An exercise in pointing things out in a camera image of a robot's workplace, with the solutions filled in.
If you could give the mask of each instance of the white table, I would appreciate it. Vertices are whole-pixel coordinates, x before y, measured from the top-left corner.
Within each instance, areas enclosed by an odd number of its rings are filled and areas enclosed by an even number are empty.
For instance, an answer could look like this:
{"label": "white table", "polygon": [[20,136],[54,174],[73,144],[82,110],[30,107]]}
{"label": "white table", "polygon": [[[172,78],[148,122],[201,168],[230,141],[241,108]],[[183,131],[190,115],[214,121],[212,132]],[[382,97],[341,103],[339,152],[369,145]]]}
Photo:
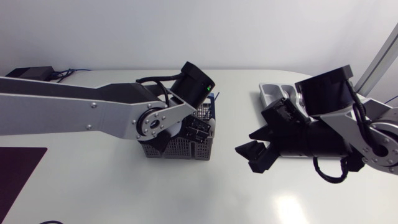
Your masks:
{"label": "white table", "polygon": [[[80,72],[64,83],[101,86],[177,70]],[[364,167],[329,184],[310,159],[278,159],[252,173],[234,150],[260,128],[258,83],[307,75],[276,70],[205,70],[216,83],[210,161],[147,159],[137,141],[89,133],[0,136],[1,146],[47,147],[4,223],[396,223],[398,177]],[[321,169],[340,175],[338,161]]]}

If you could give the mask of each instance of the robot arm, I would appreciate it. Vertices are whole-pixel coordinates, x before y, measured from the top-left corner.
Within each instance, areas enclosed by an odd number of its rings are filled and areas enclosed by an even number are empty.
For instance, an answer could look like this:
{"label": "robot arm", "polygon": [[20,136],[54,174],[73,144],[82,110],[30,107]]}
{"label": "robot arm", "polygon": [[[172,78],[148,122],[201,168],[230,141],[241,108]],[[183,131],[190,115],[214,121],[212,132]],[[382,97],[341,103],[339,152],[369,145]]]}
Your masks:
{"label": "robot arm", "polygon": [[[305,116],[281,98],[262,112],[267,125],[250,134],[255,140],[236,148],[249,160],[253,172],[263,173],[279,156],[312,157],[315,170],[331,183],[344,181],[349,171],[365,164],[398,174],[398,111],[370,98],[360,101],[348,81],[345,66],[296,83]],[[318,157],[341,158],[341,177],[329,177],[318,166]]]}
{"label": "robot arm", "polygon": [[[166,90],[160,82],[170,80],[175,83]],[[147,81],[158,85],[141,85]],[[189,62],[174,77],[100,88],[0,78],[0,135],[102,131],[122,139],[152,140],[161,148],[214,85]],[[158,98],[163,93],[165,102]]]}

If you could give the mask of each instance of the wire basket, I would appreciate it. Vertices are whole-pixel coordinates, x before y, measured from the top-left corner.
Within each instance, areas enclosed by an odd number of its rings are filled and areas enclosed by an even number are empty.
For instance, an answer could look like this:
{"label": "wire basket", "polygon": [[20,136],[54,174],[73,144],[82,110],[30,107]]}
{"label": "wire basket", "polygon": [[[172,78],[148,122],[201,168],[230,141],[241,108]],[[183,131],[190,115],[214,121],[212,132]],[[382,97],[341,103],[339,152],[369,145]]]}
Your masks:
{"label": "wire basket", "polygon": [[215,104],[214,94],[208,97],[210,103],[203,103],[193,115],[211,126],[209,136],[203,142],[195,142],[183,137],[170,140],[165,151],[160,153],[148,144],[141,144],[146,157],[148,158],[167,158],[167,159],[196,159],[210,160],[211,145],[215,135]]}

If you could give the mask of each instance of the vertical metal pole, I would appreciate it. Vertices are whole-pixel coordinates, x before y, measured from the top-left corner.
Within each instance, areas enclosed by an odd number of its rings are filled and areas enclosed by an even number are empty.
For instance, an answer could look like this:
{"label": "vertical metal pole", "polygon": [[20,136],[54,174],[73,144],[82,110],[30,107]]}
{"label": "vertical metal pole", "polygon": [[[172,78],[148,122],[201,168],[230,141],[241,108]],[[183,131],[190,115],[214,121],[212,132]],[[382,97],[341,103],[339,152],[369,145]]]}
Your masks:
{"label": "vertical metal pole", "polygon": [[372,63],[366,69],[365,73],[355,85],[355,90],[363,96],[369,92],[378,83],[391,64],[398,56],[398,24],[387,38],[379,53],[373,59]]}

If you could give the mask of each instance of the black cable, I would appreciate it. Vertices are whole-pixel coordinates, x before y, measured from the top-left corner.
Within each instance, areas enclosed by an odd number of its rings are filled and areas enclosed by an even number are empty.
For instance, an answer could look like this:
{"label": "black cable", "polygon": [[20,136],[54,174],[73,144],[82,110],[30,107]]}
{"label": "black cable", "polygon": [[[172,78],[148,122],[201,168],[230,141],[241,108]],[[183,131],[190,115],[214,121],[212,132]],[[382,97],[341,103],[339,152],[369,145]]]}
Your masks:
{"label": "black cable", "polygon": [[46,222],[42,222],[40,224],[62,224],[62,222],[59,222],[59,221],[46,221]]}
{"label": "black cable", "polygon": [[359,100],[356,92],[354,91],[354,88],[353,88],[351,82],[349,82],[347,80],[346,84],[347,84],[349,93],[351,94],[351,97],[354,100],[353,111],[355,114],[356,123],[358,125],[359,131],[361,132],[362,138],[373,149],[377,149],[379,147],[379,144],[374,139],[374,136],[370,130],[369,125],[370,125],[371,121],[366,119],[365,107],[363,106],[362,102]]}
{"label": "black cable", "polygon": [[160,86],[161,89],[163,90],[166,105],[170,106],[169,105],[169,94],[167,93],[166,87],[164,87],[164,85],[161,82],[162,81],[178,80],[184,76],[185,76],[185,74],[180,73],[178,75],[172,75],[169,77],[145,77],[145,78],[137,79],[136,82],[140,83],[140,84],[144,83],[144,82],[156,82],[156,84],[158,84],[158,86]]}
{"label": "black cable", "polygon": [[164,94],[164,98],[165,98],[165,102],[167,106],[170,106],[169,104],[169,94],[167,93],[166,87],[164,87],[164,85],[160,82],[160,81],[155,81],[156,84],[158,84],[162,90],[163,90],[163,94]]}
{"label": "black cable", "polygon": [[62,82],[62,80],[64,80],[66,77],[69,77],[71,74],[73,74],[73,73],[75,73],[75,71],[68,71],[65,75],[63,75],[62,77],[61,77],[61,79],[59,79],[58,81],[57,81],[57,83],[60,83],[60,82]]}
{"label": "black cable", "polygon": [[90,69],[73,69],[69,68],[68,70],[64,70],[61,72],[53,72],[50,76],[50,80],[59,80],[57,83],[60,83],[66,77],[69,77],[73,73],[77,71],[91,71]]}
{"label": "black cable", "polygon": [[138,83],[144,83],[144,82],[149,82],[149,81],[173,81],[173,80],[178,80],[182,77],[184,77],[185,74],[178,74],[178,75],[173,75],[173,76],[169,76],[169,77],[145,77],[145,78],[140,78],[137,79],[136,82]]}
{"label": "black cable", "polygon": [[394,99],[397,98],[397,97],[398,97],[398,96],[395,96],[395,97],[391,98],[390,100],[387,100],[387,102],[385,102],[384,104],[389,103],[390,101],[394,100]]}
{"label": "black cable", "polygon": [[332,183],[332,184],[339,184],[342,181],[345,180],[345,178],[347,178],[348,175],[348,168],[347,168],[347,158],[341,158],[340,160],[340,166],[341,166],[341,176],[340,177],[330,177],[329,175],[324,174],[321,169],[319,168],[318,165],[318,158],[314,157],[312,159],[313,161],[313,166],[315,168],[315,171],[319,174],[319,176],[321,176],[325,181]]}

